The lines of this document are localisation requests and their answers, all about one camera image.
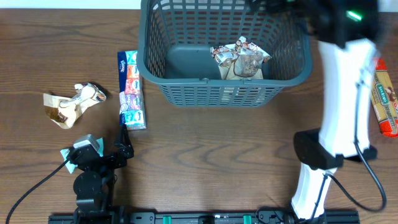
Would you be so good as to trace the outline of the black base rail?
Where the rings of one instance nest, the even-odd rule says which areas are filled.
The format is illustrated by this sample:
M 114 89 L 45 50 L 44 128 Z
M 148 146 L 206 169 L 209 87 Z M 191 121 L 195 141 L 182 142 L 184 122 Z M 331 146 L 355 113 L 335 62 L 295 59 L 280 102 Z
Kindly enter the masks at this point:
M 80 214 L 51 215 L 49 224 L 122 223 L 122 224 L 281 224 L 307 223 L 296 220 L 292 213 L 282 210 L 260 210 L 249 213 L 153 213 L 136 212 L 128 215 L 84 217 Z

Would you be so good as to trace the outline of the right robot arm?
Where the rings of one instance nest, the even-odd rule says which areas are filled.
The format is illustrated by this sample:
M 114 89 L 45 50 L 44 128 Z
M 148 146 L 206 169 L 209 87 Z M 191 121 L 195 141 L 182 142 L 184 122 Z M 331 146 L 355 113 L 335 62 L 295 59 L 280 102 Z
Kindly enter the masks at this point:
M 323 204 L 337 168 L 347 159 L 365 163 L 376 156 L 368 118 L 378 2 L 142 1 L 139 49 L 118 53 L 121 77 L 139 72 L 174 105 L 258 107 L 310 73 L 306 21 L 323 64 L 323 121 L 294 135 L 300 177 L 290 211 L 275 213 L 275 223 L 331 222 Z M 208 49 L 239 35 L 271 45 L 276 58 L 269 79 L 229 82 L 215 71 Z

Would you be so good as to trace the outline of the grey plastic basket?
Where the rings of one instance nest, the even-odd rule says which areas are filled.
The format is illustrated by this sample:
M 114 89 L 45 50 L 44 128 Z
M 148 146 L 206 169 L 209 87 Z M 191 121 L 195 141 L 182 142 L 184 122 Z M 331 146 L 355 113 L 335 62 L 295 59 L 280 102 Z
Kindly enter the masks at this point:
M 137 67 L 176 106 L 259 107 L 312 72 L 305 19 L 252 12 L 248 1 L 144 0 Z M 241 36 L 272 58 L 263 79 L 223 80 L 210 48 Z

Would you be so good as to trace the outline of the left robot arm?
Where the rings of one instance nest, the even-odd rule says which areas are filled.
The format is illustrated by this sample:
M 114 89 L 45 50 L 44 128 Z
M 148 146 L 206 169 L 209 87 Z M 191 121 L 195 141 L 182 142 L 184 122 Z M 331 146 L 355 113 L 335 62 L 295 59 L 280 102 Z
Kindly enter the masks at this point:
M 113 206 L 114 171 L 127 165 L 134 157 L 132 146 L 117 144 L 119 150 L 101 157 L 93 146 L 73 148 L 67 159 L 83 172 L 75 179 L 73 190 L 76 194 L 78 212 L 82 217 L 106 217 L 116 213 Z

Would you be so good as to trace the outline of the teal snack packet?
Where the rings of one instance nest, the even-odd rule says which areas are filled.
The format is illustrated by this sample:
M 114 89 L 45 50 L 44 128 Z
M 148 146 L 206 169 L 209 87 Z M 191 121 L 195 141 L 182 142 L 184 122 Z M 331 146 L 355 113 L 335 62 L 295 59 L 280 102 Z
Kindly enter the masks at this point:
M 103 138 L 96 139 L 96 141 L 99 143 L 98 153 L 100 154 L 101 157 L 103 157 L 103 151 L 104 151 Z M 72 174 L 78 166 L 87 163 L 83 162 L 83 152 L 74 149 L 73 146 L 67 149 L 62 149 L 60 153 L 63 157 L 63 160 L 67 162 L 65 166 L 70 174 Z

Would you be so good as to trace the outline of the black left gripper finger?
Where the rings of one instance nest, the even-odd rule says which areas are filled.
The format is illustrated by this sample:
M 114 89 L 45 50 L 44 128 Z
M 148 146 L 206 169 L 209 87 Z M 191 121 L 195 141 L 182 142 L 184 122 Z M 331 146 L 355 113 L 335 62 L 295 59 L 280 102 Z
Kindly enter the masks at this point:
M 114 141 L 114 146 L 118 149 L 118 152 L 121 153 L 125 158 L 133 158 L 134 157 L 134 148 L 131 144 L 127 126 L 122 124 L 120 126 L 118 135 L 116 140 Z
M 93 146 L 85 146 L 83 148 L 83 162 L 89 162 L 100 157 L 100 154 Z

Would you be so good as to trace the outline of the colourful Kleenex tissue pack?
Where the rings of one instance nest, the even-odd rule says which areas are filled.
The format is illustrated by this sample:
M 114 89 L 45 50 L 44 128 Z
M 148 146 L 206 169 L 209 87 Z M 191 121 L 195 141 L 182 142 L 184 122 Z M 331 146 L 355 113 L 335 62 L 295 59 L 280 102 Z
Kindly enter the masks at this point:
M 146 129 L 142 77 L 137 67 L 137 51 L 118 52 L 119 120 L 128 130 Z

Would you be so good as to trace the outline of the orange San Remo pasta pack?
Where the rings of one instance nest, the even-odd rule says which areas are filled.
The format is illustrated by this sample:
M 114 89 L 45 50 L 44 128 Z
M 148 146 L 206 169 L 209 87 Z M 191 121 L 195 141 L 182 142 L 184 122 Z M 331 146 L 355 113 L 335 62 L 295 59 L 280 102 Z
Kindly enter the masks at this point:
M 397 137 L 397 96 L 383 59 L 376 63 L 373 75 L 371 102 L 381 133 L 390 138 Z

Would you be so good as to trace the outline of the beige nut snack bag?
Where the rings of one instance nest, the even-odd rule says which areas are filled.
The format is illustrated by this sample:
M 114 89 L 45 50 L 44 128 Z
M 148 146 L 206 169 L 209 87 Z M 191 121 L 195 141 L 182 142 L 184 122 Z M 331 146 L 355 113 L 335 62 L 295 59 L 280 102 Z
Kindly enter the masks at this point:
M 238 58 L 238 54 L 235 51 L 235 45 L 227 44 L 220 45 L 218 47 L 211 47 L 210 52 L 211 56 L 218 64 L 221 78 L 225 80 L 233 62 Z

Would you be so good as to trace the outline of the beige brown rice bag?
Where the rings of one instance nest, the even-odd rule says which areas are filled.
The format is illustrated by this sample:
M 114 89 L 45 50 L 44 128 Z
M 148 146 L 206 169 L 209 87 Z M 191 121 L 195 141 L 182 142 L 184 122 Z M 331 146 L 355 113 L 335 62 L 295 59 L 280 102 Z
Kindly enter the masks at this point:
M 43 94 L 46 115 L 62 129 L 70 129 L 90 107 L 106 100 L 106 95 L 92 83 L 75 84 L 72 98 Z

